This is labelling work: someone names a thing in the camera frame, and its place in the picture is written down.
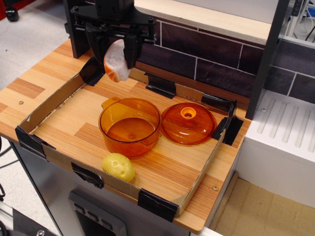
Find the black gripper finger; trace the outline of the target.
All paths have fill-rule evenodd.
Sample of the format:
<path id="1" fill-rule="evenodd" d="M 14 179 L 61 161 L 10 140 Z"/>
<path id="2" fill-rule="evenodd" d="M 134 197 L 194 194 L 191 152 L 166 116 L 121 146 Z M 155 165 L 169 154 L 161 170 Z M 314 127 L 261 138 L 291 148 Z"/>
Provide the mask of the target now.
<path id="1" fill-rule="evenodd" d="M 128 69 L 136 66 L 138 58 L 141 56 L 143 40 L 134 34 L 128 34 L 124 38 L 124 57 L 127 62 Z"/>
<path id="2" fill-rule="evenodd" d="M 96 60 L 103 65 L 108 48 L 115 41 L 113 27 L 86 26 L 85 33 Z"/>

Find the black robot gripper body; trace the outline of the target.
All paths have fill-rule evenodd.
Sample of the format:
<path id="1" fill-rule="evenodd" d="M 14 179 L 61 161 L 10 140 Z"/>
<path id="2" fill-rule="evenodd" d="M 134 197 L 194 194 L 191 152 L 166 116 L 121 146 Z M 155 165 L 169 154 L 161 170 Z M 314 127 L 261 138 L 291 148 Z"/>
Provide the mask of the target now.
<path id="1" fill-rule="evenodd" d="M 75 28 L 101 37 L 126 39 L 134 36 L 141 43 L 155 44 L 156 19 L 140 12 L 133 0 L 96 0 L 94 4 L 74 6 Z"/>

